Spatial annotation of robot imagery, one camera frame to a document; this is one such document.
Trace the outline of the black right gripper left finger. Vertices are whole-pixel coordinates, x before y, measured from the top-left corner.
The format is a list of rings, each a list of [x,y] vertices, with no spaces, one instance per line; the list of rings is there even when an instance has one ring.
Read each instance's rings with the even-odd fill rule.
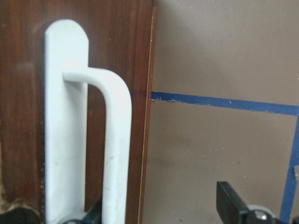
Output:
[[[69,219],[63,224],[101,224],[102,223],[102,199],[88,210],[82,219]]]

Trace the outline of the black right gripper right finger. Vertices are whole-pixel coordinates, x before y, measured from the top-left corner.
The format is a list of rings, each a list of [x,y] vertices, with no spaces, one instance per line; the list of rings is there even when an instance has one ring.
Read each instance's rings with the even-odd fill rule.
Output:
[[[217,182],[216,209],[224,224],[284,223],[264,206],[247,205],[226,181]]]

